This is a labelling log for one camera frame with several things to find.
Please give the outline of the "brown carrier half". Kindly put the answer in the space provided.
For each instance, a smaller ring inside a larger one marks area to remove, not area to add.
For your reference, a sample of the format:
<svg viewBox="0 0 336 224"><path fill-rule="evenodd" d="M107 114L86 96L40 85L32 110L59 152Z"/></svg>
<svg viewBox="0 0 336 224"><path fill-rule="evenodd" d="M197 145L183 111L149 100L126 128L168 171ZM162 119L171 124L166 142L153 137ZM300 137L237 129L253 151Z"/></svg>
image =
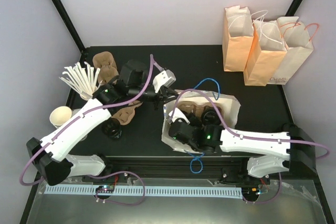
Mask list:
<svg viewBox="0 0 336 224"><path fill-rule="evenodd" d="M121 125L129 124L135 116L135 109L142 105L140 101L134 101L129 103L126 107L123 107L115 113L112 118L119 121Z"/></svg>

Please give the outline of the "brown pulp cup carrier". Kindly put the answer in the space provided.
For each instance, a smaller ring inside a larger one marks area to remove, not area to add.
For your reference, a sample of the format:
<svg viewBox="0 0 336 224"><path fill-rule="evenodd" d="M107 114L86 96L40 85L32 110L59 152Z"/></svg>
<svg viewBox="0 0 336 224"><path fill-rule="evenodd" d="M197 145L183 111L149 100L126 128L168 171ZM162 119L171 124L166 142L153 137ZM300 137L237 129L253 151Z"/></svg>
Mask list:
<svg viewBox="0 0 336 224"><path fill-rule="evenodd" d="M202 103L196 103L195 101L179 101L176 110L179 109L186 114L194 114L197 118L201 119L205 111L215 110L213 105L206 101Z"/></svg>

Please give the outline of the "blue checkered paper bag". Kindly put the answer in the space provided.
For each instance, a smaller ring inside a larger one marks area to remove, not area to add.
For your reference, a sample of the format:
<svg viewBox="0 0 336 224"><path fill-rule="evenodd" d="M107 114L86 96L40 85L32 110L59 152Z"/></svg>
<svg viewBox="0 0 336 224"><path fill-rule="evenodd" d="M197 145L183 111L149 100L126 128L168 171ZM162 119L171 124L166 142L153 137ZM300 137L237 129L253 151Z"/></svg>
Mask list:
<svg viewBox="0 0 336 224"><path fill-rule="evenodd" d="M219 152L225 127L233 129L240 109L232 95L196 89L179 91L178 97L163 105L163 143L174 151L201 160L205 154Z"/></svg>

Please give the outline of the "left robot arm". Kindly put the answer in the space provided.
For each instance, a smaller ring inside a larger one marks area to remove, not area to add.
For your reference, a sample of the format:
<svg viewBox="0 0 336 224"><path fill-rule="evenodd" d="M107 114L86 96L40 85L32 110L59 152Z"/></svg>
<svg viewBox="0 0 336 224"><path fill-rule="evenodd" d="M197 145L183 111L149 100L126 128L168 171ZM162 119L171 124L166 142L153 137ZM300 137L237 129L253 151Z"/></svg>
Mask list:
<svg viewBox="0 0 336 224"><path fill-rule="evenodd" d="M176 98L178 94L170 88L175 80L174 73L162 68L153 58L148 68L142 62L129 60L119 75L100 86L61 127L40 140L33 137L26 143L29 164L37 169L40 180L50 186L73 176L96 176L102 182L108 181L113 169L100 156L71 156L70 151L95 127L130 103L158 105L168 98Z"/></svg>

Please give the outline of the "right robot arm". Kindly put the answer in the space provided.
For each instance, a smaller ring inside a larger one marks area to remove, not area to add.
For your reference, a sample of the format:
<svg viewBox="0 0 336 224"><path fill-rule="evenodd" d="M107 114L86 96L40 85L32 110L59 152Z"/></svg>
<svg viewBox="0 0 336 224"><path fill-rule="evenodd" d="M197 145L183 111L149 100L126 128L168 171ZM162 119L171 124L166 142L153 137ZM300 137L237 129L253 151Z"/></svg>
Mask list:
<svg viewBox="0 0 336 224"><path fill-rule="evenodd" d="M238 171L239 179L250 184L256 178L281 172L299 177L317 175L313 140L294 124L285 124L278 133L259 133L224 128L210 109L200 117L177 111L164 121L162 141L179 152L255 154Z"/></svg>

